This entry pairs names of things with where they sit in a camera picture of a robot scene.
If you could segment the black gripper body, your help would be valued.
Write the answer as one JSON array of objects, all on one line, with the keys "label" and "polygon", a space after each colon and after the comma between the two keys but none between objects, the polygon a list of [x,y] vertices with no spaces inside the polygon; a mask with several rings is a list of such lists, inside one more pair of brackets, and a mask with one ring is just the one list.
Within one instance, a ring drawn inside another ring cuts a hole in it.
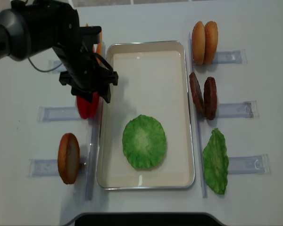
[{"label": "black gripper body", "polygon": [[93,45],[99,44],[100,26],[64,29],[58,36],[53,50],[66,71],[61,72],[59,82],[72,87],[71,94],[92,102],[93,93],[98,93],[106,103],[111,101],[110,84],[118,84],[118,74],[99,54]]}]

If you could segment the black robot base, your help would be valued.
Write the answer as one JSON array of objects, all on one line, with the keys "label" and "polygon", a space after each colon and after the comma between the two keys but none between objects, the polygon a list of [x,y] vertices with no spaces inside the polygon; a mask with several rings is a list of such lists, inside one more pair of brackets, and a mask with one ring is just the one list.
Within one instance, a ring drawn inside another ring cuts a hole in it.
[{"label": "black robot base", "polygon": [[84,213],[64,226],[223,226],[204,213]]}]

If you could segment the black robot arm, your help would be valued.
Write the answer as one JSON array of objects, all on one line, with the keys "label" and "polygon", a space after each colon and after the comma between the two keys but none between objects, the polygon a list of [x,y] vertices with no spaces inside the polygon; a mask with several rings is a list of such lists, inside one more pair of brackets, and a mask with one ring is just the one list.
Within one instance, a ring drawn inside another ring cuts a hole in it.
[{"label": "black robot arm", "polygon": [[68,3],[36,0],[26,5],[14,0],[0,12],[0,59],[23,61],[51,48],[65,67],[59,82],[71,86],[72,95],[92,102],[97,93],[109,103],[118,74],[93,50],[100,33],[100,26],[81,27],[77,10]]}]

